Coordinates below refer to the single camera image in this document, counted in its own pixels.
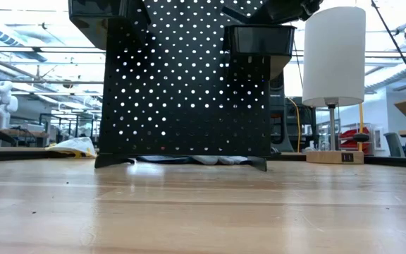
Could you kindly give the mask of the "red parts bin rack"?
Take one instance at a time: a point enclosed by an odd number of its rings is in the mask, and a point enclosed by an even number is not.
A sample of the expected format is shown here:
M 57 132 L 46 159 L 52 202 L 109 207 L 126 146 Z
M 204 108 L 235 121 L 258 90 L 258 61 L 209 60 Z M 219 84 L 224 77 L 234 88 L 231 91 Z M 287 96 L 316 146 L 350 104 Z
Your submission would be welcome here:
M 359 150 L 359 143 L 354 139 L 360 130 L 359 125 L 346 126 L 345 131 L 339 135 L 339 149 L 340 150 Z M 373 127 L 371 124 L 364 124 L 362 128 L 363 134 L 368 136 L 368 140 L 362 143 L 362 151 L 365 155 L 374 154 L 374 137 Z

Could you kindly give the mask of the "white shade wooden base lamp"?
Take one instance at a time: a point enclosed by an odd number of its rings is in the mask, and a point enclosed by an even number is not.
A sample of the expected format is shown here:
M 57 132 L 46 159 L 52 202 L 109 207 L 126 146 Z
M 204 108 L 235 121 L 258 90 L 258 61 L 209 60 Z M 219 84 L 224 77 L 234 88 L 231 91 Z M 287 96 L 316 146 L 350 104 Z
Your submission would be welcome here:
M 318 164 L 363 164 L 364 153 L 336 149 L 335 110 L 364 101 L 366 12 L 338 6 L 315 13 L 304 29 L 302 103 L 329 110 L 330 150 L 306 152 Z

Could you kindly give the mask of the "white small dish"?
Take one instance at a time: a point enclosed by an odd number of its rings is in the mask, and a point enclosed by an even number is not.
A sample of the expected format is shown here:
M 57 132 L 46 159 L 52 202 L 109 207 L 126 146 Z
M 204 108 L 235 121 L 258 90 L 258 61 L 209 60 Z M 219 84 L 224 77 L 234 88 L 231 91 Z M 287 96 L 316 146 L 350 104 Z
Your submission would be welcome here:
M 46 147 L 45 150 L 63 154 L 71 154 L 75 158 L 97 157 L 97 152 L 94 148 L 93 142 L 89 137 L 71 138 L 69 140 L 65 140 L 55 145 Z

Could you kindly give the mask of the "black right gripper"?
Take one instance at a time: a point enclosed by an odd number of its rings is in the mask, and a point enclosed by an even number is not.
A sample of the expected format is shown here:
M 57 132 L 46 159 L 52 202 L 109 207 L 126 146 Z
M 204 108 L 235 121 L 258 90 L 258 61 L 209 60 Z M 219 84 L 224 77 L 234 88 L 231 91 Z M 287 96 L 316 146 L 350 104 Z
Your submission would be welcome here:
M 320 9 L 324 0 L 265 0 L 251 16 L 224 6 L 221 11 L 242 24 L 283 24 L 306 21 Z

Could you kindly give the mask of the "blue grey work gloves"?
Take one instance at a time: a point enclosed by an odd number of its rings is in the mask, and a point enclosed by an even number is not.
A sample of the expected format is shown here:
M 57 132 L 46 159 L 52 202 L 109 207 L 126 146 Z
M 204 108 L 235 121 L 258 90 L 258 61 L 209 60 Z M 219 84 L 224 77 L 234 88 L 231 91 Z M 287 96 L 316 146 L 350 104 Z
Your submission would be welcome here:
M 163 156 L 163 155 L 145 155 L 138 156 L 139 162 L 149 162 L 155 164 L 202 164 L 202 165 L 239 165 L 251 164 L 252 160 L 242 156 Z

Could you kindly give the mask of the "white robot figure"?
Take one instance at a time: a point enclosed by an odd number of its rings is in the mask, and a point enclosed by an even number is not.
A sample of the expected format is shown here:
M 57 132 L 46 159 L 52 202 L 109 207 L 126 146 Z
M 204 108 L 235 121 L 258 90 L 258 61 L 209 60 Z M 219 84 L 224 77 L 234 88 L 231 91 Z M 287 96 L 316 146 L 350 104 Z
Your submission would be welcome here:
M 18 110 L 18 99 L 12 95 L 13 83 L 0 81 L 0 128 L 10 127 L 11 113 Z

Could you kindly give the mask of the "grey office chair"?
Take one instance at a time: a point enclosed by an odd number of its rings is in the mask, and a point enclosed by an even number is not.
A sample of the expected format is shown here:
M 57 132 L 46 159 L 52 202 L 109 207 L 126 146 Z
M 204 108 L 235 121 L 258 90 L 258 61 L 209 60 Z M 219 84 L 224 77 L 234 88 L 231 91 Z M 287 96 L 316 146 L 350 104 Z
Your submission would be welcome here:
M 399 136 L 397 133 L 384 133 L 384 137 L 388 143 L 388 149 L 391 157 L 405 157 Z

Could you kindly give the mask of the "black metal pegboard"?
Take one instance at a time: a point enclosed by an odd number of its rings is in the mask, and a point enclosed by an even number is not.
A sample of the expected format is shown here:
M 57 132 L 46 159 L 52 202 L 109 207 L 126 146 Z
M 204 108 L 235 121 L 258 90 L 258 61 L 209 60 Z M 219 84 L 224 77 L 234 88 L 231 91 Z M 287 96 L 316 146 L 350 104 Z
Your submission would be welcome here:
M 240 0 L 141 0 L 109 21 L 98 168 L 142 155 L 270 155 L 269 85 L 228 78 Z

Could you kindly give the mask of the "black tower appliance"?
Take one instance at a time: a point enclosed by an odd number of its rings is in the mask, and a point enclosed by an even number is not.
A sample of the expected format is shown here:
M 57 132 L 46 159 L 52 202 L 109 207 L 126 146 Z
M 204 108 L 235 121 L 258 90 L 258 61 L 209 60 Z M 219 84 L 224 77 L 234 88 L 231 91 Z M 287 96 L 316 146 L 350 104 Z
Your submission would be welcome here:
M 269 95 L 271 149 L 276 153 L 294 152 L 287 130 L 284 72 L 270 82 Z

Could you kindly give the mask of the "black plastic pegboard bin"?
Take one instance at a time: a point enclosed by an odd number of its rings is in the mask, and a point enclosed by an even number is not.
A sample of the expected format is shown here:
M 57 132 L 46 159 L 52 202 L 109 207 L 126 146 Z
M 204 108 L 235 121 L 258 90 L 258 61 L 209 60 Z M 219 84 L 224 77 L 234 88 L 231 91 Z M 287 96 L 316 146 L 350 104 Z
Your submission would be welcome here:
M 151 19 L 142 0 L 68 0 L 70 21 L 98 49 L 143 47 Z
M 266 82 L 279 76 L 293 53 L 291 25 L 229 25 L 223 51 L 228 54 L 229 81 Z

